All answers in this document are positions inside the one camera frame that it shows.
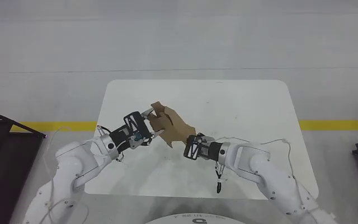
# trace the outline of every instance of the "white table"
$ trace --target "white table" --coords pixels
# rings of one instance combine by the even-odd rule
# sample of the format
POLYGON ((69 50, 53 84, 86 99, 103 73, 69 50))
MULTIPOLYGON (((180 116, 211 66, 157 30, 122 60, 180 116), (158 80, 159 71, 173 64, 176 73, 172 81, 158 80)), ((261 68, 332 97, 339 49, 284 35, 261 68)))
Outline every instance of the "white table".
MULTIPOLYGON (((286 138, 292 143, 291 160, 296 177, 312 196, 318 196, 296 113, 283 82, 114 80, 107 86, 97 124, 114 130, 123 125, 124 116, 147 110, 156 101, 175 109, 197 132, 214 138, 239 137, 255 142, 286 138)), ((289 172, 288 146, 276 142, 268 147, 271 160, 289 172)), ((266 199, 255 183, 239 178, 228 169, 223 175, 228 180, 217 194, 215 162, 184 158, 183 149, 181 142, 175 142, 171 149, 160 138, 149 147, 128 149, 124 152, 124 162, 109 164, 86 184, 85 191, 90 194, 266 199)))

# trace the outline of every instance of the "yellow floor line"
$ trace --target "yellow floor line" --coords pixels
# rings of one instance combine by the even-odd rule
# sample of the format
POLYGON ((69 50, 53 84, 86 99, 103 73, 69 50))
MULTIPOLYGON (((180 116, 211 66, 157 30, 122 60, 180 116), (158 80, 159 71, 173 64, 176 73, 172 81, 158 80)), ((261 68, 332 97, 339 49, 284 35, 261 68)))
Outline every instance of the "yellow floor line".
POLYGON ((358 120, 300 120, 301 130, 358 130, 358 120))
MULTIPOLYGON (((96 121, 91 122, 21 122, 39 132, 53 132, 61 127, 62 132, 93 132, 96 128, 96 121)), ((358 130, 358 120, 300 120, 301 130, 358 130)), ((13 127, 11 131, 19 132, 23 129, 13 127)))
MULTIPOLYGON (((53 132, 61 127, 61 132, 93 132, 97 122, 20 122, 39 132, 53 132)), ((20 132, 22 128, 13 126, 11 131, 20 132)))

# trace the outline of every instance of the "cardboard piece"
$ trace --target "cardboard piece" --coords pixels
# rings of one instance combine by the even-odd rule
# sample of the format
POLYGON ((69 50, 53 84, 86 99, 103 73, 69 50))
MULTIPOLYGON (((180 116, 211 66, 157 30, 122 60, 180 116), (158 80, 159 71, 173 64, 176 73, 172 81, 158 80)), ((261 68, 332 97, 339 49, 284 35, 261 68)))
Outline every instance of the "cardboard piece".
POLYGON ((164 129, 165 131, 159 136, 171 147, 172 142, 181 141, 186 144, 189 135, 196 135, 195 128, 187 125, 175 110, 163 106, 159 101, 151 104, 156 112, 149 114, 148 119, 153 130, 164 129))

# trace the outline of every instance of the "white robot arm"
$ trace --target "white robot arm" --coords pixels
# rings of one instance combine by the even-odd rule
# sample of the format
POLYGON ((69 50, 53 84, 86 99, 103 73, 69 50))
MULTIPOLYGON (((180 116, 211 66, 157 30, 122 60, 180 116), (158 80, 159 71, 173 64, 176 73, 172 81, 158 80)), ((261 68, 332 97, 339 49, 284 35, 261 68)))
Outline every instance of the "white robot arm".
POLYGON ((141 114, 133 112, 124 117, 125 125, 117 130, 110 132, 104 127, 97 127, 101 136, 84 142, 72 142, 58 150, 55 154, 58 161, 56 174, 37 191, 23 223, 67 223, 86 182, 95 178, 112 160, 118 160, 122 151, 148 146, 153 138, 163 132, 148 130, 144 120, 152 111, 153 108, 141 114), (87 142, 93 142, 101 154, 94 155, 84 147, 87 142))
POLYGON ((238 176, 257 184, 264 196, 292 223, 337 224, 294 176, 279 170, 270 161, 270 153, 259 143, 215 142, 198 134, 187 139, 184 156, 211 159, 231 169, 238 176))

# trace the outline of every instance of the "black stand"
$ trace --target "black stand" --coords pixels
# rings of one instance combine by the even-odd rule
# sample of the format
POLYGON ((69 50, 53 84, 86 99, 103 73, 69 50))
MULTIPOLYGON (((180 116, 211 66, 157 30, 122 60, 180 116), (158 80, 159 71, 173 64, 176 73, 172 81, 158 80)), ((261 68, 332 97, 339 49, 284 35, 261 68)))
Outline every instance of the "black stand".
POLYGON ((356 144, 356 150, 353 150, 352 153, 354 156, 358 155, 358 143, 356 144))
POLYGON ((47 136, 0 115, 0 223, 9 223, 34 159, 47 136), (10 132, 12 126, 28 132, 10 132))

